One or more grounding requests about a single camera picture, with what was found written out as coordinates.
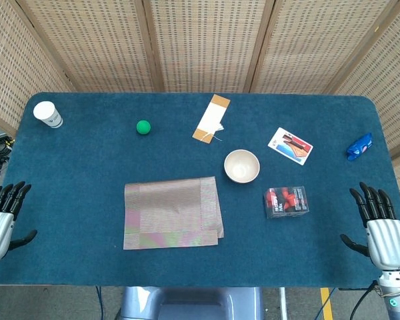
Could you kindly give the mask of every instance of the box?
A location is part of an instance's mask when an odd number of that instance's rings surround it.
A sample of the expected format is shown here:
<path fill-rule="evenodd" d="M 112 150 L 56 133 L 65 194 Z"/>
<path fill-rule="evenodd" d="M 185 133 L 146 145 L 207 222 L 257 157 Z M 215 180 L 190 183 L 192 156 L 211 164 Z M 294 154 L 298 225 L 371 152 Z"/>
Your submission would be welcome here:
<path fill-rule="evenodd" d="M 264 198 L 267 218 L 296 217 L 309 211 L 303 186 L 270 188 Z"/>

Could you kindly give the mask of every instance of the robotic hand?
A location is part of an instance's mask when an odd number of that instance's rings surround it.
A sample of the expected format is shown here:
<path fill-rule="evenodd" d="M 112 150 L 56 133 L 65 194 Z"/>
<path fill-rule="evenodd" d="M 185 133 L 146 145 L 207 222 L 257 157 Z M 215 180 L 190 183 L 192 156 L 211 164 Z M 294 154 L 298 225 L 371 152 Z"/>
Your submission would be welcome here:
<path fill-rule="evenodd" d="M 348 248 L 370 257 L 372 263 L 382 270 L 377 292 L 385 300 L 390 320 L 399 320 L 400 220 L 395 218 L 391 200 L 383 190 L 377 192 L 364 183 L 360 183 L 360 188 L 365 198 L 355 189 L 350 189 L 350 193 L 359 207 L 360 217 L 366 230 L 367 247 L 353 242 L 344 234 L 341 235 L 341 239 Z"/>
<path fill-rule="evenodd" d="M 32 230 L 25 238 L 11 241 L 13 225 L 18 217 L 25 195 L 31 185 L 24 186 L 25 182 L 16 185 L 0 187 L 0 260 L 8 251 L 28 244 L 37 234 Z"/>

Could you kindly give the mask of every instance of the playing card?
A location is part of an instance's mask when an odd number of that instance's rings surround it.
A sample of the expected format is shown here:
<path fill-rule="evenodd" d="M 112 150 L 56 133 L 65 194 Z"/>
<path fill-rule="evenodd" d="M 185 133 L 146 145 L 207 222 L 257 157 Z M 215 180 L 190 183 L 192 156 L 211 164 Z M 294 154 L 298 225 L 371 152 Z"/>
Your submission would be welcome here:
<path fill-rule="evenodd" d="M 305 142 L 283 128 L 278 128 L 268 146 L 300 165 L 304 165 L 313 149 L 313 146 L 308 142 Z"/>

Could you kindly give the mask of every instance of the green ball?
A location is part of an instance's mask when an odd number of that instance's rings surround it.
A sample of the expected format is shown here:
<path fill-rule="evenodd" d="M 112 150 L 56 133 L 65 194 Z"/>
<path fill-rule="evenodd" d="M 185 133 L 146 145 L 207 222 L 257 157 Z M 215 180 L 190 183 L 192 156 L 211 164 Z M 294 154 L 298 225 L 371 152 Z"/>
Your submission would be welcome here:
<path fill-rule="evenodd" d="M 147 120 L 140 120 L 136 124 L 136 131 L 138 131 L 140 135 L 146 135 L 148 132 L 150 132 L 150 130 L 151 130 L 151 125 Z"/>

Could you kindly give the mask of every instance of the blue cable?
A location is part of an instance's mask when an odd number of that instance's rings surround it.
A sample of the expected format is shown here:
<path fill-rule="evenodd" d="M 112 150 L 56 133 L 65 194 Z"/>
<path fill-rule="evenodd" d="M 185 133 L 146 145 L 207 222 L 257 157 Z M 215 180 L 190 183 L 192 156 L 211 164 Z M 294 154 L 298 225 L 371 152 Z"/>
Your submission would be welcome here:
<path fill-rule="evenodd" d="M 99 300 L 99 306 L 101 307 L 101 320 L 104 320 L 104 307 L 102 304 L 102 287 L 99 287 L 96 285 L 96 294 L 98 295 L 98 300 Z"/>
<path fill-rule="evenodd" d="M 318 320 L 320 317 L 321 312 L 323 311 L 323 309 L 325 308 L 326 304 L 329 302 L 332 294 L 335 292 L 336 288 L 333 288 L 331 291 L 331 294 L 327 297 L 326 301 L 324 302 L 324 304 L 321 306 L 319 312 L 317 313 L 317 315 L 315 316 L 314 320 Z"/>

